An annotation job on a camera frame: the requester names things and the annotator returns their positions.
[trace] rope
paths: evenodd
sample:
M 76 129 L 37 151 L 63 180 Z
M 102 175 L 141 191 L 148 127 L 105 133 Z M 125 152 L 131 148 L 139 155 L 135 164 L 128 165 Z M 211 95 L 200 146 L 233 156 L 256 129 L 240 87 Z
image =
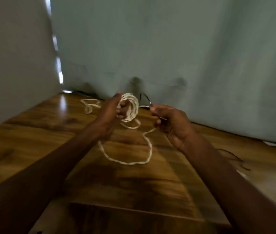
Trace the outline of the rope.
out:
M 125 100 L 128 100 L 129 106 L 128 106 L 128 110 L 126 111 L 126 116 L 123 119 L 121 119 L 121 121 L 124 122 L 124 123 L 126 123 L 126 122 L 130 122 L 132 120 L 135 120 L 135 122 L 137 123 L 137 126 L 135 126 L 135 127 L 129 127 L 129 126 L 126 126 L 122 122 L 120 124 L 122 126 L 124 126 L 125 128 L 128 128 L 128 129 L 137 129 L 141 125 L 140 121 L 136 118 L 136 116 L 138 114 L 138 109 L 142 108 L 142 107 L 148 108 L 149 106 L 143 106 L 143 105 L 139 106 L 138 99 L 134 95 L 132 95 L 130 93 L 127 93 L 127 94 L 123 94 L 122 95 L 122 97 L 120 99 L 120 102 L 117 105 L 117 108 L 120 108 L 120 103 L 122 101 L 125 101 Z M 96 103 L 95 104 L 89 104 L 86 101 L 96 101 Z M 86 114 L 92 113 L 92 107 L 101 108 L 101 106 L 100 106 L 100 100 L 98 100 L 98 99 L 84 98 L 84 99 L 81 99 L 81 102 L 83 104 L 85 104 L 85 106 L 86 106 L 85 107 L 85 113 Z M 119 160 L 116 160 L 114 158 L 111 158 L 105 152 L 104 147 L 102 146 L 101 141 L 98 142 L 99 149 L 101 150 L 101 152 L 104 154 L 104 156 L 107 159 L 109 159 L 110 161 L 113 161 L 113 162 L 118 162 L 118 163 L 123 164 L 123 165 L 146 164 L 146 163 L 148 163 L 150 161 L 150 159 L 152 157 L 152 144 L 151 144 L 149 138 L 146 137 L 145 135 L 148 134 L 148 133 L 151 133 L 153 131 L 155 131 L 155 128 L 153 128 L 152 130 L 149 130 L 147 132 L 142 133 L 142 137 L 145 139 L 145 141 L 147 142 L 147 144 L 148 144 L 148 146 L 150 148 L 150 150 L 149 150 L 149 156 L 148 156 L 148 158 L 147 158 L 146 161 L 126 163 L 126 162 L 119 161 Z

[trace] hand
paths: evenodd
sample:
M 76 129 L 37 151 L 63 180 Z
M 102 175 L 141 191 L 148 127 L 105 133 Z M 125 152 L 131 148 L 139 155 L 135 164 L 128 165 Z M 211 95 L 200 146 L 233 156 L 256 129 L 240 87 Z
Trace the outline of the hand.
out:
M 167 105 L 153 105 L 150 111 L 161 117 L 156 120 L 155 127 L 165 133 L 176 149 L 183 151 L 187 139 L 195 134 L 186 113 Z
M 98 117 L 94 121 L 98 125 L 101 137 L 110 134 L 113 131 L 115 122 L 119 119 L 123 119 L 126 116 L 128 108 L 128 101 L 121 102 L 121 108 L 117 108 L 118 103 L 122 97 L 121 92 L 118 92 L 113 98 L 107 99 L 99 112 Z

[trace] right hand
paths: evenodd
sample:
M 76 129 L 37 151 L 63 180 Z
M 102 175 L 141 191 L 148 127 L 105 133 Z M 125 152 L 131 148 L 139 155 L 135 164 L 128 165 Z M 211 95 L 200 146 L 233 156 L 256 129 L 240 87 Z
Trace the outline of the right hand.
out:
M 157 119 L 155 127 L 165 133 L 176 149 L 183 151 L 186 141 L 195 133 L 186 113 L 167 105 L 153 105 L 150 111 L 158 117 L 165 118 Z

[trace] fabric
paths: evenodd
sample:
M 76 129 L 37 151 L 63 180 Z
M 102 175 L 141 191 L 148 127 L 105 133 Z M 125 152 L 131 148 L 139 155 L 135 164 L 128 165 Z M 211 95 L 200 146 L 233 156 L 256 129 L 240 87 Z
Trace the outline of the fabric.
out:
M 63 86 L 276 142 L 276 0 L 51 0 Z

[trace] black wire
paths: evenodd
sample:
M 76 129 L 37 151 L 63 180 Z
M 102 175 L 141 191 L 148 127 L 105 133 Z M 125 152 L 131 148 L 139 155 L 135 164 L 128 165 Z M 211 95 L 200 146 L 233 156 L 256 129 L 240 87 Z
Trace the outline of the black wire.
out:
M 239 158 L 237 155 L 235 155 L 234 153 L 232 153 L 232 152 L 230 152 L 230 151 L 227 151 L 227 150 L 225 150 L 225 149 L 217 149 L 217 150 L 219 150 L 219 151 L 224 151 L 224 152 L 227 152 L 227 153 L 229 153 L 229 154 L 235 156 L 235 157 L 238 159 L 238 161 L 240 162 L 240 167 L 242 167 L 243 169 L 245 169 L 245 170 L 247 170 L 247 171 L 250 171 L 250 170 L 251 170 L 251 169 L 249 169 L 249 168 L 246 168 L 246 167 L 243 165 L 244 161 L 243 161 L 241 158 Z

